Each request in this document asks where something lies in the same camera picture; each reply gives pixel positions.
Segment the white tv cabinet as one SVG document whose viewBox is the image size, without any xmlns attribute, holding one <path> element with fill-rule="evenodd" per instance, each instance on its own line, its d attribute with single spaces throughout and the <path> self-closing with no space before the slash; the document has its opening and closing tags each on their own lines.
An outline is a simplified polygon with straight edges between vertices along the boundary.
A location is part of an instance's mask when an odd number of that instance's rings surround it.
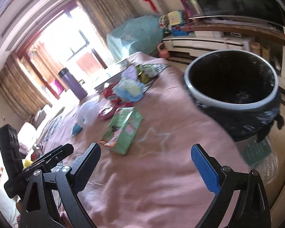
<svg viewBox="0 0 285 228">
<path fill-rule="evenodd" d="M 285 45 L 283 44 L 259 36 L 236 37 L 233 33 L 215 31 L 199 31 L 197 35 L 190 33 L 186 36 L 167 36 L 163 38 L 163 43 L 172 59 L 185 64 L 204 54 L 223 49 L 239 49 L 255 53 L 273 66 L 278 75 L 279 87 L 285 95 Z"/>
</svg>

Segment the teal covered furniture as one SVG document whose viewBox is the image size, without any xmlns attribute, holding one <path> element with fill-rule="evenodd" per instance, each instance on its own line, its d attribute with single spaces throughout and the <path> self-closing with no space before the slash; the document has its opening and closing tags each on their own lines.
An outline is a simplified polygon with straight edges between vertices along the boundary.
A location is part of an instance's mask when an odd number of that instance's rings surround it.
<svg viewBox="0 0 285 228">
<path fill-rule="evenodd" d="M 152 53 L 164 36 L 158 19 L 154 15 L 130 18 L 108 33 L 106 42 L 114 60 L 118 62 L 139 51 Z"/>
</svg>

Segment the green yellow snack bag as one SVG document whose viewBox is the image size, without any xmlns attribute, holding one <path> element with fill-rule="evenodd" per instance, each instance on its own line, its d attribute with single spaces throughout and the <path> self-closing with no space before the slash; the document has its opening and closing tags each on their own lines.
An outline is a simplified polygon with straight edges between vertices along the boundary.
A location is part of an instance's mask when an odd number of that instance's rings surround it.
<svg viewBox="0 0 285 228">
<path fill-rule="evenodd" d="M 143 84 L 149 83 L 158 75 L 158 71 L 152 64 L 136 65 L 135 70 L 139 81 Z"/>
</svg>

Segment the purple thermos bottle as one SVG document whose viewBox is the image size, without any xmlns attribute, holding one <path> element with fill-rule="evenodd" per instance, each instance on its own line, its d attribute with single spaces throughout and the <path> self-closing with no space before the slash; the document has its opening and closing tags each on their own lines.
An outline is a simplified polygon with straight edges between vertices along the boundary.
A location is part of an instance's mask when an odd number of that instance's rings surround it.
<svg viewBox="0 0 285 228">
<path fill-rule="evenodd" d="M 68 68 L 63 68 L 58 73 L 59 77 L 63 80 L 63 82 L 71 89 L 74 95 L 78 98 L 79 101 L 83 100 L 87 96 L 87 92 L 79 82 L 75 79 L 72 73 L 68 70 Z"/>
</svg>

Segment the toy cash register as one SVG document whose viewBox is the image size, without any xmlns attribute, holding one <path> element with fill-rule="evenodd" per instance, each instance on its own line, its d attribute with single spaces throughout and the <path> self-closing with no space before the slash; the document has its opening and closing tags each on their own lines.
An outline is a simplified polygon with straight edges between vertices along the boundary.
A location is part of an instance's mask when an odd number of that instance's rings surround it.
<svg viewBox="0 0 285 228">
<path fill-rule="evenodd" d="M 158 19 L 159 28 L 163 29 L 165 34 L 170 33 L 173 36 L 189 35 L 189 32 L 181 30 L 181 27 L 185 24 L 185 13 L 183 10 L 170 12 Z"/>
</svg>

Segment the brown curtain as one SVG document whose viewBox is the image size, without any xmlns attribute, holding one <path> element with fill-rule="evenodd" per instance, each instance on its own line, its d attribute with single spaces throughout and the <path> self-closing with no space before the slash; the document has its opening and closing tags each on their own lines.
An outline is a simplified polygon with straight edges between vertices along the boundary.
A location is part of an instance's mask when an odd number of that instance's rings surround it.
<svg viewBox="0 0 285 228">
<path fill-rule="evenodd" d="M 129 0 L 76 0 L 88 15 L 96 33 L 106 44 L 106 35 L 130 18 L 138 17 Z"/>
</svg>

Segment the pink tablecloth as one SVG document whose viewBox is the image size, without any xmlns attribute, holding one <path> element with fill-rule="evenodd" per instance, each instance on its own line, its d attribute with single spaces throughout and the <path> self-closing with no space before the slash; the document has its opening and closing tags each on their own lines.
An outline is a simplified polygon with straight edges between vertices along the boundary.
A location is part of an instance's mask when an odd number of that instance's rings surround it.
<svg viewBox="0 0 285 228">
<path fill-rule="evenodd" d="M 126 155 L 107 149 L 79 199 L 97 227 L 194 227 L 214 195 L 190 157 L 200 144 L 221 165 L 248 172 L 234 141 L 166 67 L 135 104 L 142 122 Z"/>
</svg>

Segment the pink plastic wrapper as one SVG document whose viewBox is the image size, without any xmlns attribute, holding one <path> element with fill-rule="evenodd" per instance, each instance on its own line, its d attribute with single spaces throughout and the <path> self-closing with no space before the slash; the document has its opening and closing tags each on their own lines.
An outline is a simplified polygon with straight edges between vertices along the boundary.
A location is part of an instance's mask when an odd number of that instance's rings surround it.
<svg viewBox="0 0 285 228">
<path fill-rule="evenodd" d="M 116 110 L 118 109 L 117 106 L 109 106 L 109 107 L 105 107 L 103 108 L 99 114 L 98 114 L 98 118 L 101 120 L 107 120 L 110 119 L 114 116 Z"/>
</svg>

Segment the black trash bin white rim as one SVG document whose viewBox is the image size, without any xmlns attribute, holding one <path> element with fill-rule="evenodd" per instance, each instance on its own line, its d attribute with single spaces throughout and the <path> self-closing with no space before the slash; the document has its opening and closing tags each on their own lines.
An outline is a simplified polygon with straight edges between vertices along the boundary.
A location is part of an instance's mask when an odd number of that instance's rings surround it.
<svg viewBox="0 0 285 228">
<path fill-rule="evenodd" d="M 187 93 L 235 142 L 262 141 L 282 129 L 281 93 L 274 67 L 255 53 L 225 49 L 196 58 L 184 73 Z"/>
</svg>

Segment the pale blue yellow bag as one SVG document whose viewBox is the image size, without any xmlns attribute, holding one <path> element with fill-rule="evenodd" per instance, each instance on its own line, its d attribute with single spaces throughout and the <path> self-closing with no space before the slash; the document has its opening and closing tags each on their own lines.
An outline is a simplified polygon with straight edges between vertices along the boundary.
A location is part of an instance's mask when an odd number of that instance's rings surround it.
<svg viewBox="0 0 285 228">
<path fill-rule="evenodd" d="M 112 90 L 123 101 L 137 102 L 143 97 L 143 85 L 131 78 L 122 78 Z"/>
</svg>

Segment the green drink carton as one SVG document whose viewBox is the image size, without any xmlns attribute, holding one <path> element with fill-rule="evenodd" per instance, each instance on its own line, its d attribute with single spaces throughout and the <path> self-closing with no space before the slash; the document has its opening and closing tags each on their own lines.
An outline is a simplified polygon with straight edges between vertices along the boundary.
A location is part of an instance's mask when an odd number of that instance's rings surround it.
<svg viewBox="0 0 285 228">
<path fill-rule="evenodd" d="M 142 119 L 135 107 L 118 108 L 99 142 L 100 146 L 114 153 L 127 154 Z"/>
</svg>

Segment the red snack bag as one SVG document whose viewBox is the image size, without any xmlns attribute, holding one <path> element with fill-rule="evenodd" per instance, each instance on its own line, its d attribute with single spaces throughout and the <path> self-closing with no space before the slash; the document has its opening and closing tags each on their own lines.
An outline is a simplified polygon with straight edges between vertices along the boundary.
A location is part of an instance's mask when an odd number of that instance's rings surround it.
<svg viewBox="0 0 285 228">
<path fill-rule="evenodd" d="M 120 97 L 114 94 L 113 87 L 115 87 L 116 85 L 117 83 L 106 82 L 103 87 L 102 95 L 111 102 L 113 107 L 132 107 L 134 105 L 133 102 L 123 101 Z"/>
</svg>

